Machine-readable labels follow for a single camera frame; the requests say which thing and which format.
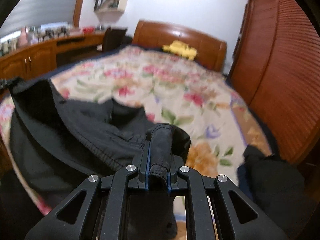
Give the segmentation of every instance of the wooden cabinet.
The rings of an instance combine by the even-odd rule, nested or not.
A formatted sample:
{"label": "wooden cabinet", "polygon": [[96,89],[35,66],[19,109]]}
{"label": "wooden cabinet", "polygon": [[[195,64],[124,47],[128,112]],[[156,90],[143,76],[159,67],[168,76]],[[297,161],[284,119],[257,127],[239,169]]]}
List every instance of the wooden cabinet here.
{"label": "wooden cabinet", "polygon": [[276,34],[276,0],[250,0],[249,18],[231,81],[250,104],[267,66]]}
{"label": "wooden cabinet", "polygon": [[57,67],[54,46],[38,45],[29,49],[27,54],[27,62],[29,68],[29,79],[36,78]]}
{"label": "wooden cabinet", "polygon": [[300,163],[320,138],[320,37],[295,0],[249,2],[231,81],[281,157]]}
{"label": "wooden cabinet", "polygon": [[3,79],[10,79],[20,76],[23,79],[28,78],[28,62],[23,53],[19,53],[5,60],[0,61],[1,76]]}
{"label": "wooden cabinet", "polygon": [[100,45],[104,33],[72,36],[18,49],[0,58],[0,79],[16,76],[28,80],[57,68],[57,54]]}

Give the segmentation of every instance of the pink bottle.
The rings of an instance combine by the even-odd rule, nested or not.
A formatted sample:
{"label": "pink bottle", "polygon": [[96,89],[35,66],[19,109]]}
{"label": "pink bottle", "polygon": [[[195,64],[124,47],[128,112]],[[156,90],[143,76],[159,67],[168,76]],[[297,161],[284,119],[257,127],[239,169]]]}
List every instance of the pink bottle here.
{"label": "pink bottle", "polygon": [[26,33],[26,28],[21,29],[21,34],[18,38],[18,46],[19,48],[28,45],[28,35]]}

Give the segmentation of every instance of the black jacket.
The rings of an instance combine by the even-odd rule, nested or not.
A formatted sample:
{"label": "black jacket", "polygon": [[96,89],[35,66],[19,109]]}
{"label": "black jacket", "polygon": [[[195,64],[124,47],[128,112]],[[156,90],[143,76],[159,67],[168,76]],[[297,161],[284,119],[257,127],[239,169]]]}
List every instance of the black jacket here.
{"label": "black jacket", "polygon": [[254,201],[290,239],[295,239],[316,208],[303,193],[303,176],[286,161],[265,157],[253,146],[247,146],[244,159]]}
{"label": "black jacket", "polygon": [[[153,124],[144,108],[110,99],[103,104],[64,99],[48,80],[10,80],[15,104],[10,149],[23,177],[56,206],[86,177],[107,176],[129,165],[151,137],[150,183],[166,186],[171,154],[186,161],[190,137],[177,126]],[[131,197],[130,239],[171,239],[172,204],[164,194]]]}

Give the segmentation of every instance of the black metal bracket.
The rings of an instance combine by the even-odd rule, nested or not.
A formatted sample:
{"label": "black metal bracket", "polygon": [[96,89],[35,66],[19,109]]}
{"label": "black metal bracket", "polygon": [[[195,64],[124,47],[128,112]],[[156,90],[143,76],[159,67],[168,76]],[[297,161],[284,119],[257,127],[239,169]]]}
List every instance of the black metal bracket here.
{"label": "black metal bracket", "polygon": [[[127,198],[148,194],[149,141],[131,165],[114,175],[92,175],[27,234],[25,240],[127,239]],[[167,176],[169,196],[185,196],[187,239],[284,240],[285,233],[226,176],[202,176],[172,155]]]}

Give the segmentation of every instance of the louvered wardrobe door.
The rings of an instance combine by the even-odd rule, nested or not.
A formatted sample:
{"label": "louvered wardrobe door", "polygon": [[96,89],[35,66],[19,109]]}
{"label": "louvered wardrobe door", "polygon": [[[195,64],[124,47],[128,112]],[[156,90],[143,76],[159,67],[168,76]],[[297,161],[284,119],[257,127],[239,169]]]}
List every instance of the louvered wardrobe door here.
{"label": "louvered wardrobe door", "polygon": [[295,0],[279,0],[276,40],[250,107],[291,163],[302,159],[320,125],[320,38]]}
{"label": "louvered wardrobe door", "polygon": [[276,31],[276,0],[250,0],[249,18],[231,81],[247,104],[259,86]]}

